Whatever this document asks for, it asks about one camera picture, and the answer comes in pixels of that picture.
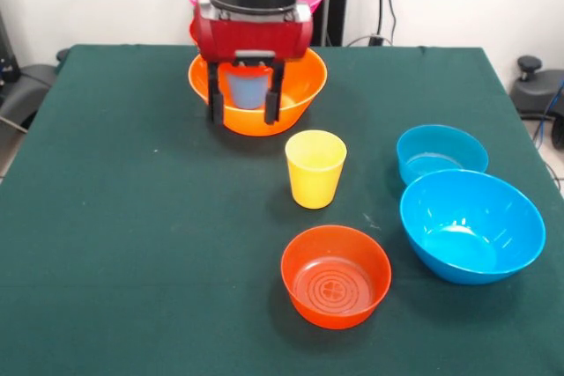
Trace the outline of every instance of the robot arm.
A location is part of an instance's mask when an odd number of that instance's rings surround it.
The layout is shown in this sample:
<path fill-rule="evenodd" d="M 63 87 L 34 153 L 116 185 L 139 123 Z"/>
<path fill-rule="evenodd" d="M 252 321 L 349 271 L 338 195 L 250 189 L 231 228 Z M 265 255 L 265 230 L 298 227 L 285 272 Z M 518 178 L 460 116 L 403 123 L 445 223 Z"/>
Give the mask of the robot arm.
<path fill-rule="evenodd" d="M 297 0 L 198 0 L 195 12 L 198 48 L 208 63 L 209 116 L 223 122 L 219 65 L 273 68 L 264 120 L 278 120 L 285 63 L 305 54 L 313 32 L 311 11 Z"/>

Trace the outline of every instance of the yellow cup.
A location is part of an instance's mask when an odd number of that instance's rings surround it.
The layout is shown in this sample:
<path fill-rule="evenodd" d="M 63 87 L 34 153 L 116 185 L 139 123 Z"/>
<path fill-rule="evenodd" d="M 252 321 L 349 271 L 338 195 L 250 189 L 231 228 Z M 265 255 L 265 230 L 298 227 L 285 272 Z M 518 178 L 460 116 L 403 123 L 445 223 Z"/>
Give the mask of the yellow cup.
<path fill-rule="evenodd" d="M 345 158 L 345 143 L 330 132 L 312 129 L 290 137 L 286 159 L 293 199 L 307 209 L 331 203 Z"/>

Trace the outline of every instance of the floor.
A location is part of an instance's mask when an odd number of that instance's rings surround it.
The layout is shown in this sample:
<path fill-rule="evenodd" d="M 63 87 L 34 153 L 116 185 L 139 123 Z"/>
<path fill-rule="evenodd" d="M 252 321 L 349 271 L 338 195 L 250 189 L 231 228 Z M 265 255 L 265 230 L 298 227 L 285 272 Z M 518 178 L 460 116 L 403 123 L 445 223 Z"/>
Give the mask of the floor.
<path fill-rule="evenodd" d="M 529 134 L 534 134 L 538 126 L 538 121 L 525 121 L 523 122 Z M 560 193 L 564 195 L 564 151 L 556 151 L 553 148 L 553 144 L 550 140 L 550 134 L 553 130 L 553 124 L 551 122 L 545 122 L 545 136 L 542 145 L 538 149 L 540 157 L 554 170 L 554 177 L 561 179 L 560 181 Z"/>
<path fill-rule="evenodd" d="M 4 176 L 8 173 L 11 163 L 16 158 L 24 139 L 24 135 L 15 134 L 5 146 L 0 148 L 0 183 L 2 183 Z"/>

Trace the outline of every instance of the table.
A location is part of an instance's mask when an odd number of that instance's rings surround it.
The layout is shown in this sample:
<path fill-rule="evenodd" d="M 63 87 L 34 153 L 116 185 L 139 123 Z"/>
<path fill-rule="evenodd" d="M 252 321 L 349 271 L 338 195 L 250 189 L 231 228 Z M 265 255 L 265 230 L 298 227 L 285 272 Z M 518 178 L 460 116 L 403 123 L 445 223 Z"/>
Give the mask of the table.
<path fill-rule="evenodd" d="M 185 47 L 78 46 L 0 187 L 0 374 L 514 375 L 564 372 L 562 200 L 481 49 L 320 48 L 325 89 L 287 133 L 213 127 Z M 448 284 L 409 248 L 395 143 L 456 125 L 541 210 L 544 253 L 487 286 Z M 283 147 L 348 146 L 337 197 L 290 196 Z M 386 249 L 390 293 L 361 326 L 292 308 L 279 259 L 314 225 Z"/>

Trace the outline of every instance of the light blue cup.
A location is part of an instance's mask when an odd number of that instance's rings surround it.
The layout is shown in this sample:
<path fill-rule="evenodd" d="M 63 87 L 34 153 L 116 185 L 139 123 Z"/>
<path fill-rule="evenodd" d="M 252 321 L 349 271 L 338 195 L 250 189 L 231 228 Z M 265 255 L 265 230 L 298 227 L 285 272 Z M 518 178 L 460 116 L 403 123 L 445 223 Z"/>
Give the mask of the light blue cup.
<path fill-rule="evenodd" d="M 470 134 L 446 125 L 408 129 L 397 141 L 399 173 L 406 185 L 420 176 L 445 169 L 484 172 L 488 156 Z"/>
<path fill-rule="evenodd" d="M 266 101 L 269 76 L 236 76 L 227 72 L 231 99 L 239 109 L 258 109 Z"/>
<path fill-rule="evenodd" d="M 489 284 L 531 264 L 545 224 L 519 190 L 465 170 L 425 175 L 405 190 L 400 215 L 417 256 L 455 284 Z"/>

